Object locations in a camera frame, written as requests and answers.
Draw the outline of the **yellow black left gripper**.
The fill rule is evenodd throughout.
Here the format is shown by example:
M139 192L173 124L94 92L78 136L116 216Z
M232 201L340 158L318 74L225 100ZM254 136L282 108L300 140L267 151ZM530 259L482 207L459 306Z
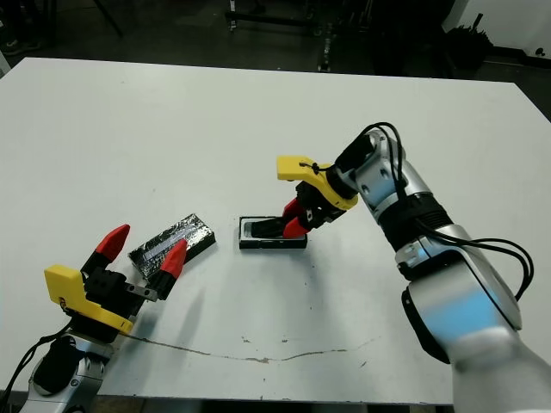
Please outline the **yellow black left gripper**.
M62 265L44 270L46 287L53 303L71 317L71 331L99 342L113 342L133 329L135 317L145 301L167 299L183 271L188 242L178 241L153 277L153 289L127 282L124 274L105 269L121 253L130 225L113 229L96 246L82 272Z

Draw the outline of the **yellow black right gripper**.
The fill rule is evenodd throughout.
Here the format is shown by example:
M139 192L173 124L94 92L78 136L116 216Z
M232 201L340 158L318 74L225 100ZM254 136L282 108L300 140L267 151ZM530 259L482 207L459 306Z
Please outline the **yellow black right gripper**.
M358 202L357 192L340 181L337 167L314 162L304 156L278 156L277 179L297 181L296 196L283 209L288 221L285 239L305 236L312 229L330 223Z

